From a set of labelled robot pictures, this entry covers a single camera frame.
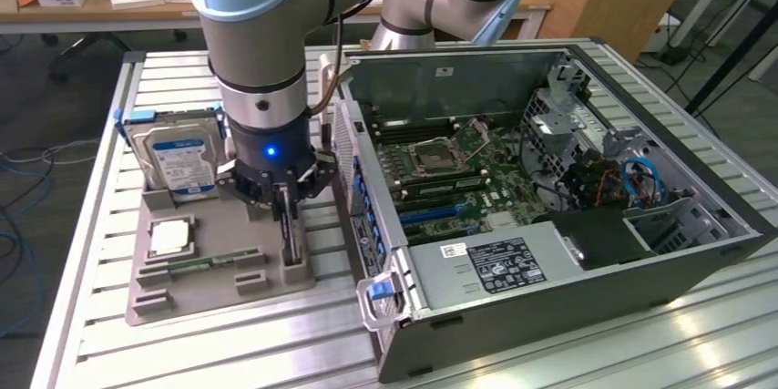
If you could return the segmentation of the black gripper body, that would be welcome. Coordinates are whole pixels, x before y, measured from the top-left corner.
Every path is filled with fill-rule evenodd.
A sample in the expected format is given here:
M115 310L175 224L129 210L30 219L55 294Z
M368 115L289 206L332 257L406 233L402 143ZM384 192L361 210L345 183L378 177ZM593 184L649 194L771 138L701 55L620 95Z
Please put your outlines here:
M250 127L234 118L228 121L237 150L237 175L254 181L264 174L274 182L300 179L317 162L309 113L278 128Z

